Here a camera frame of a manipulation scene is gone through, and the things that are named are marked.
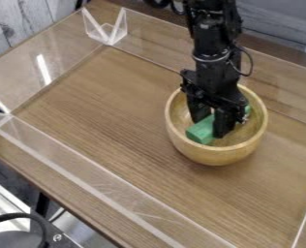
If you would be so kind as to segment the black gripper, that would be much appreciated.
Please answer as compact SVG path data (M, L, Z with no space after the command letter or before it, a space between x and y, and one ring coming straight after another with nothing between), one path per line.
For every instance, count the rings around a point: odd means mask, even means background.
M240 77L245 76L240 71L241 55L239 52L193 54L192 58L196 68L180 72L191 119L197 123L215 111L212 135L220 139L244 120L248 100L239 90Z

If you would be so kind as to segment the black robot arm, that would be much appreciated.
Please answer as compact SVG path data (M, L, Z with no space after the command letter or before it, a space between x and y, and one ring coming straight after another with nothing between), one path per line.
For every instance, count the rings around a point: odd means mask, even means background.
M180 71L181 91L192 121L211 116L212 137L223 138L245 119L247 99L239 90L243 48L237 46L241 19L236 0L181 0L193 39L196 67Z

